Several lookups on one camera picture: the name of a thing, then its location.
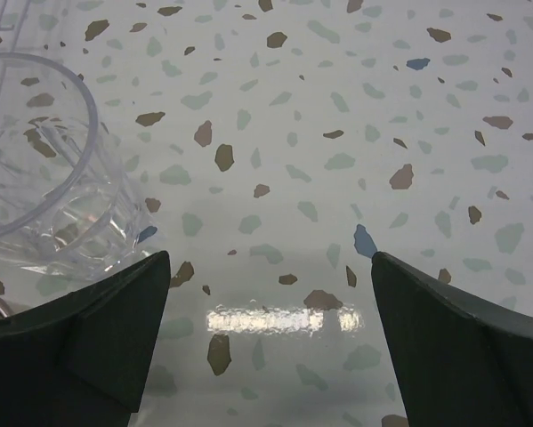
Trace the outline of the clear faceted glass cup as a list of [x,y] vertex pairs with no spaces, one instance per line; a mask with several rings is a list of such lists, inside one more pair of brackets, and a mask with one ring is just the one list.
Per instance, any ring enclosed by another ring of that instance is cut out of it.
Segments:
[[84,82],[0,52],[0,262],[94,281],[148,255],[156,233]]

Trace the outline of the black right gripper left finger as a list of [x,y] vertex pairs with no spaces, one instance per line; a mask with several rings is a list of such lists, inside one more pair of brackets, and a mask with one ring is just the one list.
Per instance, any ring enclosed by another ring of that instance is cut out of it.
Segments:
[[0,319],[0,426],[126,426],[140,409],[170,279],[160,251]]

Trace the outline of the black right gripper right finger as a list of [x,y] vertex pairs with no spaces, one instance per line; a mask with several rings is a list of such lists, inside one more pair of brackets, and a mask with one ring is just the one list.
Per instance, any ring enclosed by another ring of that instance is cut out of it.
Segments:
[[377,252],[371,278],[412,426],[533,426],[533,318]]

